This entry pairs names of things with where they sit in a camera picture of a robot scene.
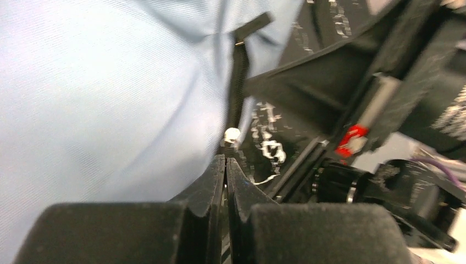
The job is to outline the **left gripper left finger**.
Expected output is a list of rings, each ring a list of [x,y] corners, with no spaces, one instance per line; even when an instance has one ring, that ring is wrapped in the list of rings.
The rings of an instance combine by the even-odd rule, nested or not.
[[[168,202],[59,203],[15,263],[220,263],[225,157]]]

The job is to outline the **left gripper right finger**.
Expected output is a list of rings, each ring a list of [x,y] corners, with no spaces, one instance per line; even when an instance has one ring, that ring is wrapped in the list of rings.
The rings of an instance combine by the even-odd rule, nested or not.
[[[278,204],[226,162],[233,263],[411,263],[394,218],[357,203]]]

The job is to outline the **blue backpack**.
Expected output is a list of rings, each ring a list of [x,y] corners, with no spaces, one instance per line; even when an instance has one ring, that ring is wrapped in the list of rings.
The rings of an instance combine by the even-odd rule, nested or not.
[[[274,69],[302,1],[1,1],[1,263],[60,202],[166,201],[225,131],[235,30]]]

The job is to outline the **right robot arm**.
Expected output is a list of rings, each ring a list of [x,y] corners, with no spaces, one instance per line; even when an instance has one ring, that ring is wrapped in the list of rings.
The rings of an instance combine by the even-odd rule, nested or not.
[[[394,132],[465,160],[465,2],[306,1],[258,98],[242,162],[275,201],[373,202],[413,247],[455,251],[463,190],[433,156],[353,161]]]

